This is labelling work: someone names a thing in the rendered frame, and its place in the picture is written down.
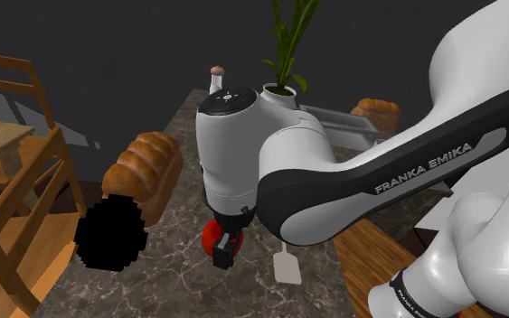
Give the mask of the white bottle with cork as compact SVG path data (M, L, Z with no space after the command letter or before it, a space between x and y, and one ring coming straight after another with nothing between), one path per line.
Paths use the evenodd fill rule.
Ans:
M213 94L218 90L222 89L222 79L225 74L224 68L219 65L213 66L210 69L211 73L211 84L209 89L209 94Z

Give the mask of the red round fruit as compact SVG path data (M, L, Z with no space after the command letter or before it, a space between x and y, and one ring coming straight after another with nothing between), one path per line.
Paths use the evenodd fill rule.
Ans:
M211 219L203 228L202 246L203 250L211 257L212 247L216 240L222 236L222 228L216 219Z

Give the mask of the large brown bread loaf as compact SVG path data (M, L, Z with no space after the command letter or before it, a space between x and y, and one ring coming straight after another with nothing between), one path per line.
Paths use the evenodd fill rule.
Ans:
M180 146L170 135L141 133L106 171L103 196L131 197L142 211L145 226L151 227L163 216L183 163Z

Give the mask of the black round object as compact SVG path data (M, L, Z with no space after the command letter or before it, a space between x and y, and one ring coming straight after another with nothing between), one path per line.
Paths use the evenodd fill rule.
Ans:
M121 272L146 248L142 211L132 197L110 194L79 219L74 242L87 268Z

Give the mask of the small brown bread loaf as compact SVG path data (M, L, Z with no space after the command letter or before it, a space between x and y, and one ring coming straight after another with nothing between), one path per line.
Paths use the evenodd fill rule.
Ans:
M351 111L351 114L367 117L381 131L395 133L399 124L401 109L393 102L363 98Z

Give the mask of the white pot with green plant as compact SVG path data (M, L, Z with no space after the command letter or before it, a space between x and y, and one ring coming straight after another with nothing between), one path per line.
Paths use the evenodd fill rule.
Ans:
M271 2L275 17L275 25L272 28L272 32L277 36L278 41L278 65L270 60L261 60L261 62L271 66L276 76L275 83L268 83L263 86L261 96L274 105L288 109L298 109L295 101L297 93L288 87L287 83L290 79L294 79L302 92L305 93L307 82L301 75L290 74L290 69L295 60L293 55L300 39L323 0L296 0L296 7L290 27L287 27L281 19L279 1L271 0Z

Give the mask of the white spatula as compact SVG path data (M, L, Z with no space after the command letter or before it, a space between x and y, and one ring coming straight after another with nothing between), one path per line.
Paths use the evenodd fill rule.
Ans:
M273 255L274 277L278 283L301 285L302 278L298 259L287 252L287 244L281 243L281 250Z

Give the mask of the grey metal tray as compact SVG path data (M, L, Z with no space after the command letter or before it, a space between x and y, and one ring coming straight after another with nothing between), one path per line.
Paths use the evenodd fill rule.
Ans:
M384 139L383 133L367 117L307 105L299 107L321 122L331 146L363 152L378 139Z

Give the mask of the wooden chair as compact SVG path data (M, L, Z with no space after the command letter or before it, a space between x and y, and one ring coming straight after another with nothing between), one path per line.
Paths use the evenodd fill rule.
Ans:
M0 80L0 90L36 97L49 130L19 141L23 166L13 179L0 162L0 318L9 318L15 310L36 311L41 300L33 287L57 256L71 256L86 205L33 63L0 56L0 68L28 74L27 84Z

